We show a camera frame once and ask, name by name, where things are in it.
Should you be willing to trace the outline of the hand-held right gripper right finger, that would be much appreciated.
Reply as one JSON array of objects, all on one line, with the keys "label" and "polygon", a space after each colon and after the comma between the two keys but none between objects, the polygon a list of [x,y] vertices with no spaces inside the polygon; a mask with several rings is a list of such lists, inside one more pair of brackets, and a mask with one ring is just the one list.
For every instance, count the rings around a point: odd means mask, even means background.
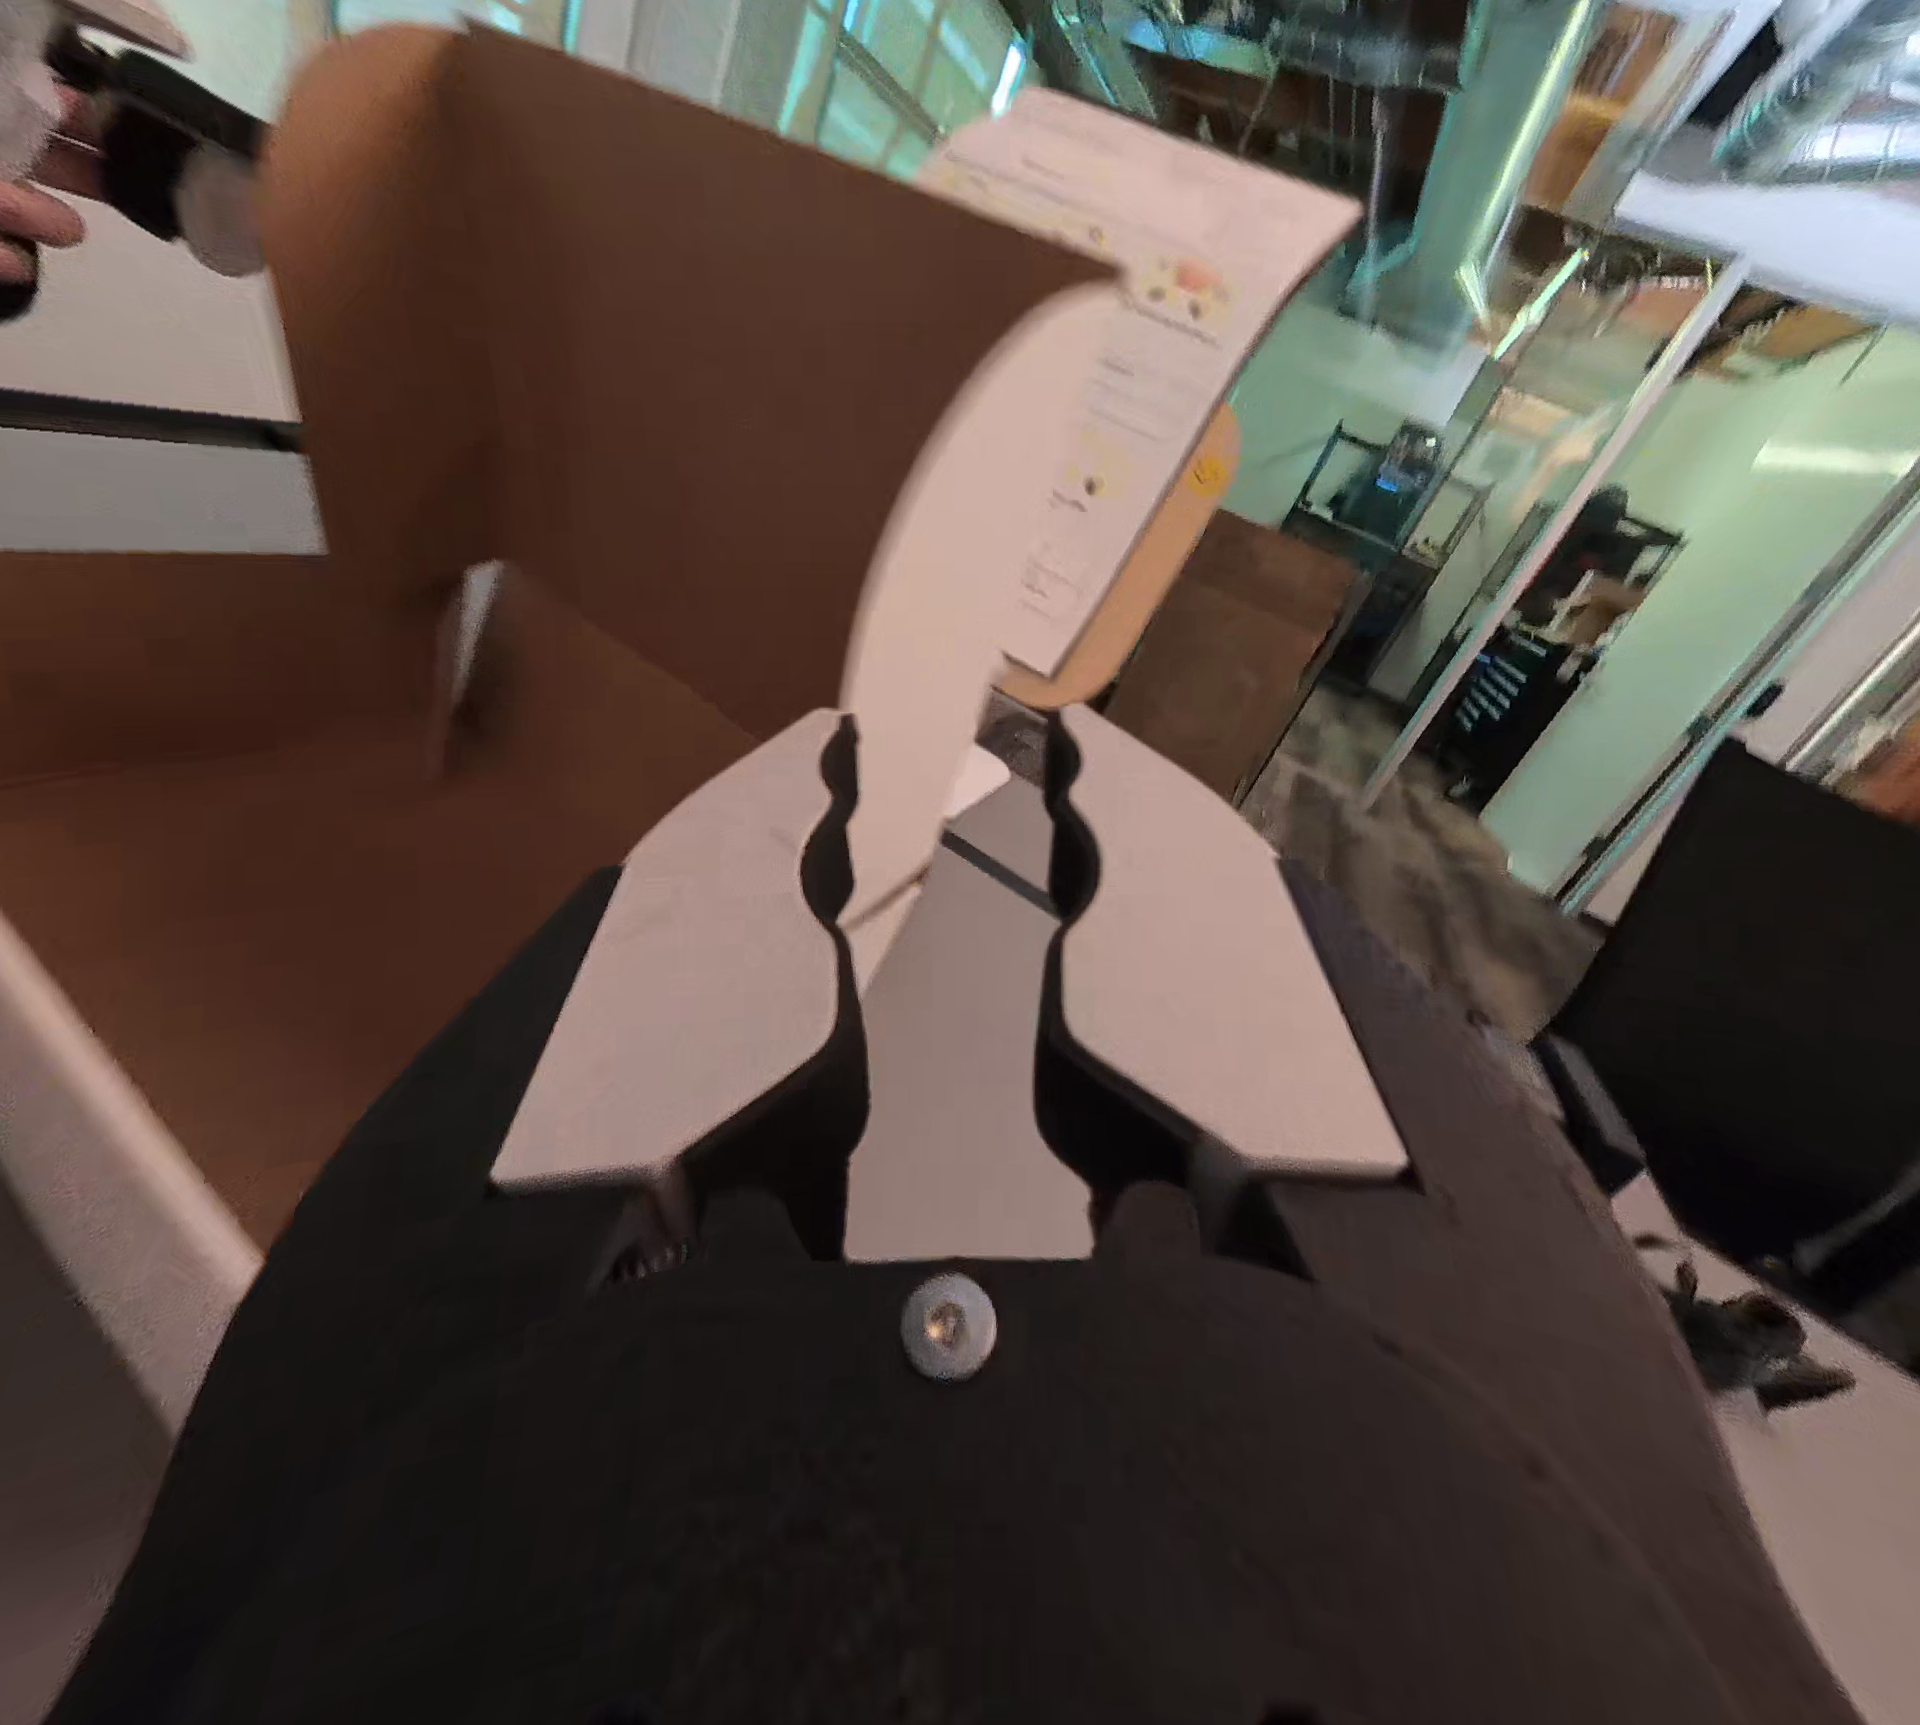
[{"label": "hand-held right gripper right finger", "polygon": [[1409,1155],[1271,847],[1087,705],[1053,712],[1033,1112],[1096,1210],[1176,1184],[1394,1184]]}]

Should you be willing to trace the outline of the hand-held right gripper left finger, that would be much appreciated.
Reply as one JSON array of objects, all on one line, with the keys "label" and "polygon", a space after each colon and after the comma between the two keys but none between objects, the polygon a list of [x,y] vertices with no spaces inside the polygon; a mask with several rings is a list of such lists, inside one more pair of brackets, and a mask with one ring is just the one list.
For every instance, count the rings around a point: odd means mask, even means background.
[{"label": "hand-held right gripper left finger", "polygon": [[840,926],[855,728],[818,707],[628,851],[491,1162],[497,1191],[636,1187],[673,1238],[737,1191],[845,1251],[867,1048]]}]

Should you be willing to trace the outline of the cardboard mailer box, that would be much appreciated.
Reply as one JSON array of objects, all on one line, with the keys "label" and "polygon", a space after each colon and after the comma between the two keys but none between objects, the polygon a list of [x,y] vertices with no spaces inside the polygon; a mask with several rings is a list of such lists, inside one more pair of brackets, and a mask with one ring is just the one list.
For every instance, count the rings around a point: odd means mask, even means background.
[{"label": "cardboard mailer box", "polygon": [[594,868],[824,705],[934,853],[1107,264],[502,32],[299,72],[261,186],[317,555],[3,554],[3,916],[231,1304]]}]

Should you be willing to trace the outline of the person's left hand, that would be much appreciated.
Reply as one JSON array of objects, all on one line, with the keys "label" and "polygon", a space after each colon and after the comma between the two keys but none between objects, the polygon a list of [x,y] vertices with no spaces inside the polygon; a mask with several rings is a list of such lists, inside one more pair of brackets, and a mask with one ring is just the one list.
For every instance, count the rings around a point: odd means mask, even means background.
[{"label": "person's left hand", "polygon": [[35,304],[45,249],[83,242],[83,216],[60,195],[24,178],[2,179],[2,321],[20,320]]}]

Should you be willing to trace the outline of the brown wooden panel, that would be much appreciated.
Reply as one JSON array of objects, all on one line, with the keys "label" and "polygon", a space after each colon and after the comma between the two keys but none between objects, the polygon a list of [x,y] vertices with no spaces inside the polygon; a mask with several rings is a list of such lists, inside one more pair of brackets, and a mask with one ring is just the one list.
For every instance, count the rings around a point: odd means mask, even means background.
[{"label": "brown wooden panel", "polygon": [[1102,715],[1243,804],[1366,589],[1357,543],[1308,513],[1280,528],[1215,511]]}]

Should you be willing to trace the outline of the wooden document board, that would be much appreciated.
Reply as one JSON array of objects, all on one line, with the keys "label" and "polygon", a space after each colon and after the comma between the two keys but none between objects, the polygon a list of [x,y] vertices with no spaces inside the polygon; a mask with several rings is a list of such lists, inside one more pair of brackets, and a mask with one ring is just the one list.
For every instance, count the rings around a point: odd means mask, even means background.
[{"label": "wooden document board", "polygon": [[1178,479],[1140,531],[1112,588],[1091,611],[1059,667],[1042,676],[1007,659],[994,681],[999,696],[1027,709],[1053,709],[1066,704],[1091,704],[1114,683],[1231,486],[1229,479],[1211,493],[1200,493],[1187,486],[1187,463],[1204,447],[1229,454],[1233,462],[1229,477],[1235,476],[1240,423],[1231,403],[1222,401],[1213,409],[1183,460]]}]

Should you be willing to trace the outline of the black equipment rack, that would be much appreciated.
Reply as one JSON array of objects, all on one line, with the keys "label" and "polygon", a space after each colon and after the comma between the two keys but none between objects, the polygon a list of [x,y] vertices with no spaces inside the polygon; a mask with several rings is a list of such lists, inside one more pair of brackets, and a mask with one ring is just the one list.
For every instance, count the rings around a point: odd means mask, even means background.
[{"label": "black equipment rack", "polygon": [[1382,443],[1338,423],[1320,445],[1278,526],[1352,569],[1315,659],[1317,681],[1366,692],[1479,520],[1492,484],[1459,470],[1463,454],[1412,422]]},{"label": "black equipment rack", "polygon": [[1425,745],[1444,796],[1481,810],[1517,770],[1684,546],[1600,486],[1475,654]]}]

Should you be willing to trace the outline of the black office chair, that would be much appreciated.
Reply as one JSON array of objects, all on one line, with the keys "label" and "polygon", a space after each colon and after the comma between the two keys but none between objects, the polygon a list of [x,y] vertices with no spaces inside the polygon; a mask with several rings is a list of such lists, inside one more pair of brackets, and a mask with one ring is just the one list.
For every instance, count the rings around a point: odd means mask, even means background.
[{"label": "black office chair", "polygon": [[1548,1032],[1704,1247],[1835,1321],[1915,1275],[1914,829],[1722,742]]}]

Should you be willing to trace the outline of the printed instruction sheet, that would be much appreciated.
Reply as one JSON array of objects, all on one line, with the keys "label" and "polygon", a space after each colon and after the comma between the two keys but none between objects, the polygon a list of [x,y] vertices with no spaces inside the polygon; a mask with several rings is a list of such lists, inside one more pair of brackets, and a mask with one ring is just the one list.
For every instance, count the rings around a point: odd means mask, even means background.
[{"label": "printed instruction sheet", "polygon": [[951,131],[914,179],[1114,272],[1042,447],[1050,479],[1003,646],[1053,676],[1240,367],[1360,207],[1048,85]]}]

